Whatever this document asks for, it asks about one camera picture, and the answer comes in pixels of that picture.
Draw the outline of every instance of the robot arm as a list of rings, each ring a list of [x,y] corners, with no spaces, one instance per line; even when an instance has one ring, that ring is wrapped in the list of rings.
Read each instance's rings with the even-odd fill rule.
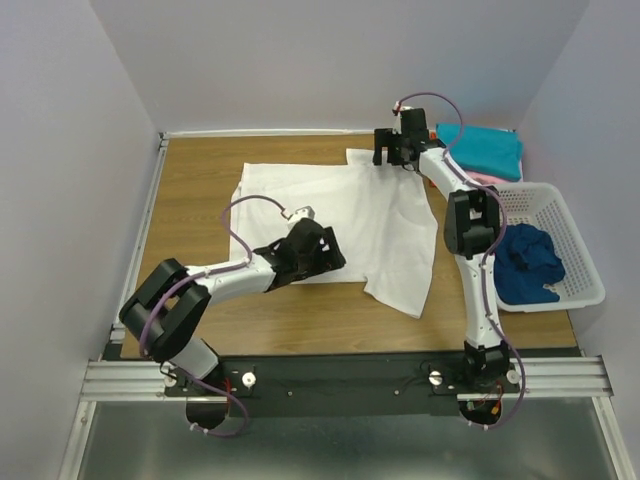
[[[499,205],[486,187],[477,187],[439,140],[429,138],[423,109],[402,107],[394,128],[374,131],[374,165],[387,163],[431,180],[448,199],[445,245],[456,259],[464,289],[467,330],[464,370],[469,384],[495,381],[510,368],[509,348],[500,329],[493,281],[494,256],[485,255],[500,230]]]
[[[269,292],[346,264],[333,229],[323,228],[313,217],[310,207],[297,210],[288,219],[289,234],[254,250],[245,264],[185,267],[175,259],[165,260],[122,307],[122,323],[144,343],[154,361],[171,362],[205,379],[219,364],[215,350],[192,337],[206,308],[242,295]],[[170,295],[176,298],[173,306],[162,305],[150,320],[156,305],[172,290],[176,290]]]

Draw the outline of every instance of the gray wall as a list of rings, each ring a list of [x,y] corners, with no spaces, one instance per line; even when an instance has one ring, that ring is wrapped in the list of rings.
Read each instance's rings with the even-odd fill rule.
[[[0,478],[57,478],[157,134],[85,0],[2,2]]]
[[[604,356],[614,408],[640,469],[640,3],[592,0],[520,132],[529,179],[562,191],[607,289],[571,314],[578,340]]]
[[[588,0],[91,0],[161,130],[372,128],[447,93],[517,126]],[[441,103],[432,118],[454,119]]]

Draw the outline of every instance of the laundry basket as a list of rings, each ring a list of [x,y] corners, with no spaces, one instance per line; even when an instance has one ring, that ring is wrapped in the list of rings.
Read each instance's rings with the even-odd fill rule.
[[[564,280],[549,286],[560,296],[558,302],[498,307],[509,312],[543,312],[596,305],[604,300],[604,286],[580,232],[557,188],[548,183],[505,183],[496,185],[509,225],[527,223],[551,235],[556,255],[566,270]]]

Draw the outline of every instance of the folded towel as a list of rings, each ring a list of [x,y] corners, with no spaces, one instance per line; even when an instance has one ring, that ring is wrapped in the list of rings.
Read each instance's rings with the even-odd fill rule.
[[[440,123],[438,138],[449,144],[458,135],[459,125]],[[460,141],[451,149],[451,156],[465,170],[485,173],[517,182],[522,177],[520,161],[522,142],[516,132],[484,127],[465,127]]]

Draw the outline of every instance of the wooden table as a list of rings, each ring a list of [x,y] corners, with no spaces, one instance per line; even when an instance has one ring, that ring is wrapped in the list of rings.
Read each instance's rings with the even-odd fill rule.
[[[142,258],[140,282],[162,260],[206,265],[228,259],[219,222],[243,163],[340,165],[345,149],[373,148],[373,136],[174,139],[169,149]],[[237,298],[207,310],[196,334],[220,354],[301,354],[457,350],[466,317],[460,274],[442,240],[446,202],[427,186],[440,231],[433,281],[422,318],[378,303],[363,284],[291,285]],[[502,325],[520,348],[575,347],[567,313],[503,312]],[[122,356],[137,357],[127,333]]]

